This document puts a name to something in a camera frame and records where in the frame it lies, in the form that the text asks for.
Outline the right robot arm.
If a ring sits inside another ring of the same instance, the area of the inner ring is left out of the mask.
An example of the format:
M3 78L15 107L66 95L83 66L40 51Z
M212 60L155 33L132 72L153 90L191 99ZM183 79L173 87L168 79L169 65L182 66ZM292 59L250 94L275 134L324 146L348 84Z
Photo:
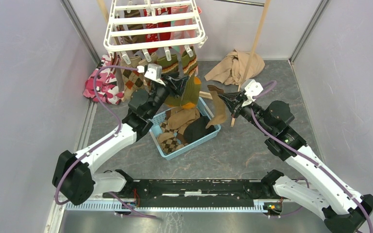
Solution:
M340 179L290 126L290 107L281 100L262 108L241 92L220 94L233 117L243 117L266 137L269 151L296 169L312 188L301 185L282 172L271 171L262 179L267 198L287 198L318 216L333 233L357 233L364 223L373 232L370 219L373 195L363 195Z

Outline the white plastic clip hanger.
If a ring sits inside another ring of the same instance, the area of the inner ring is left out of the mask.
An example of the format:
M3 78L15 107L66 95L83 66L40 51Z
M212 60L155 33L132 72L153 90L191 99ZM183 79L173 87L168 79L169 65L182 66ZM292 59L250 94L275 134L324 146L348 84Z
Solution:
M163 49L170 61L170 49L192 57L191 46L201 48L207 40L194 0L114 0L105 19L103 46L128 65L130 51L141 51L151 61L153 49Z

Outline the tan brown sock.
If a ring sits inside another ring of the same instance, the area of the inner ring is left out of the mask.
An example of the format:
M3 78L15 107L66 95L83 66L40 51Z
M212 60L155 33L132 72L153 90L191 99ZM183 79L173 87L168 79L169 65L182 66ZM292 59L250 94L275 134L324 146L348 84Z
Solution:
M206 129L209 129L211 126L223 124L227 120L226 115L226 105L223 100L219 97L219 94L223 94L224 90L220 89L214 85L208 85L209 93L211 94L213 104L215 106L215 115L207 123Z

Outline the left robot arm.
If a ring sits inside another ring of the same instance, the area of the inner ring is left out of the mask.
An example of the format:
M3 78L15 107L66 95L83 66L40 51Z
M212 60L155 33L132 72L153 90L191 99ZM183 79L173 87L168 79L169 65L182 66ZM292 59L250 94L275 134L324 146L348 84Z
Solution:
M77 152L62 152L52 179L55 196L63 194L74 205L82 204L92 195L107 192L129 197L133 184L123 172L97 174L96 171L120 150L144 137L153 125L151 119L165 100L182 96L188 80L189 76L175 78L173 74L153 80L150 92L138 89L132 93L127 116L110 133Z

